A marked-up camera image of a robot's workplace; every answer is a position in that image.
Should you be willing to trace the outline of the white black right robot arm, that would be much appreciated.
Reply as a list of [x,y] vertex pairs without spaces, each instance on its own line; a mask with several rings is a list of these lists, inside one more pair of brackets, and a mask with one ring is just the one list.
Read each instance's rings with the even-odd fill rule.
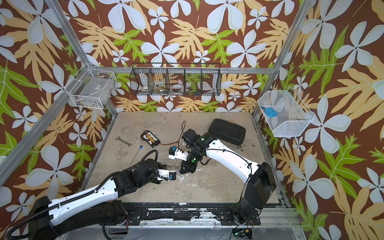
[[191,134],[184,133],[182,139],[189,147],[187,152],[177,147],[169,149],[170,159],[182,161],[180,174],[194,173],[203,157],[219,162],[244,182],[233,210],[235,222],[240,225],[248,221],[256,223],[277,188],[272,167],[266,162],[258,164],[242,157],[209,133],[200,136],[192,131]]

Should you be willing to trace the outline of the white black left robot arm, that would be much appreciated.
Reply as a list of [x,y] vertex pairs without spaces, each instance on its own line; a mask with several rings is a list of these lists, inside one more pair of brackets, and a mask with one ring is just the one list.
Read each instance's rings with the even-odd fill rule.
[[176,172],[158,162],[158,151],[148,152],[138,163],[109,174],[99,185],[65,198],[38,199],[31,214],[8,230],[6,240],[55,240],[76,229],[95,224],[118,224],[127,217],[120,197],[148,183],[173,181]]

